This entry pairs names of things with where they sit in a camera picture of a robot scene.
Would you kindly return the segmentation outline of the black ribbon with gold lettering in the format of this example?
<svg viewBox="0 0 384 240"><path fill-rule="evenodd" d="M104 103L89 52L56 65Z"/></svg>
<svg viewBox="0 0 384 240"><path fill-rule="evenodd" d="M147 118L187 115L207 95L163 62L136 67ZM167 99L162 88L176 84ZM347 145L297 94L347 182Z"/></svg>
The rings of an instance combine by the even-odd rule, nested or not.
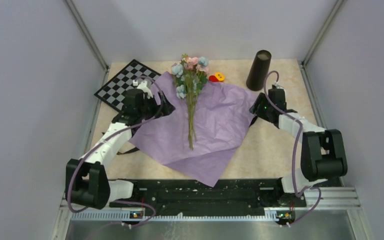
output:
<svg viewBox="0 0 384 240"><path fill-rule="evenodd" d="M251 120L249 127L251 127L251 126L256 122L257 119L258 119L258 117L255 116L255 117ZM137 151L139 151L139 149L138 149L137 147L134 147L134 148L132 148L132 149L126 151L126 152L120 152L120 151L118 151L118 152L117 152L117 155L126 155L126 154L135 153L135 152L137 152Z"/></svg>

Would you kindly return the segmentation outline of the pink flower bouquet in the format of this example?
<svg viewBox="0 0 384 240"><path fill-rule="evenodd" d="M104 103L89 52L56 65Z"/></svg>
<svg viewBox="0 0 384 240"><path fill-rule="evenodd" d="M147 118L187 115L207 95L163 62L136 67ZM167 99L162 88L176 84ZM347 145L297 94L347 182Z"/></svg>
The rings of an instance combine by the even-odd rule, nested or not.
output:
<svg viewBox="0 0 384 240"><path fill-rule="evenodd" d="M194 149L198 140L194 118L198 98L208 82L209 60L206 57L191 57L183 54L181 60L170 68L170 74L178 99L184 101L187 108L187 127L189 149Z"/></svg>

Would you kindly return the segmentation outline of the pink and purple wrapping paper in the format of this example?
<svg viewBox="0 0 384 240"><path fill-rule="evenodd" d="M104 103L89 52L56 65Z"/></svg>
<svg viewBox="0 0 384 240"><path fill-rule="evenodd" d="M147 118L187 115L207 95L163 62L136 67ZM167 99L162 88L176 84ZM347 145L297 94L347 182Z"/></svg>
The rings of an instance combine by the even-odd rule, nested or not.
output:
<svg viewBox="0 0 384 240"><path fill-rule="evenodd" d="M130 142L160 164L215 186L249 130L254 118L250 108L257 93L233 84L208 82L195 106L196 139L190 144L187 105L177 97L170 73L156 80L152 92L158 89L174 111L143 124Z"/></svg>

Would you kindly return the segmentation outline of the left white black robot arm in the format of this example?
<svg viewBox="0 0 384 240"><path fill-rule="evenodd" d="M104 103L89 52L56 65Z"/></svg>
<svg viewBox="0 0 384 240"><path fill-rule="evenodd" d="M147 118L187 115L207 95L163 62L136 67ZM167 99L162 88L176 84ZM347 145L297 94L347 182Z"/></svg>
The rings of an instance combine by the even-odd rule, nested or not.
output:
<svg viewBox="0 0 384 240"><path fill-rule="evenodd" d="M111 120L100 140L80 159L70 159L65 167L65 197L69 206L102 209L122 200L134 207L140 193L128 180L109 180L106 169L122 146L133 137L133 130L160 117L170 115L175 107L164 92L154 95L149 89L129 89L122 101L122 110Z"/></svg>

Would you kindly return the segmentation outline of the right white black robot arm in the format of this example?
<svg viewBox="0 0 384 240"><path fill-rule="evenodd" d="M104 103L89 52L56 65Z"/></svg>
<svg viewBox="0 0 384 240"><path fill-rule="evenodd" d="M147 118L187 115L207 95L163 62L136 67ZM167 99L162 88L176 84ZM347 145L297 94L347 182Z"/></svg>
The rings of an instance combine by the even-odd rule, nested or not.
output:
<svg viewBox="0 0 384 240"><path fill-rule="evenodd" d="M278 180L281 187L273 192L277 205L287 206L294 194L347 174L342 133L313 124L288 109L284 89L273 87L267 93L260 93L249 111L294 137L292 173L281 177Z"/></svg>

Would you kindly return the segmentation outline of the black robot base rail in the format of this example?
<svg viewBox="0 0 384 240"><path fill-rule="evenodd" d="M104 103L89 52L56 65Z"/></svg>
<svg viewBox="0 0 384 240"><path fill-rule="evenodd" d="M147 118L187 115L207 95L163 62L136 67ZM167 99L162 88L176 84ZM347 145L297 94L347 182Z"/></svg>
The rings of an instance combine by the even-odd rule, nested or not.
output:
<svg viewBox="0 0 384 240"><path fill-rule="evenodd" d="M157 216L263 216L265 208L305 207L304 197L284 193L278 178L220 179L213 187L191 179L133 179L128 202L152 206Z"/></svg>

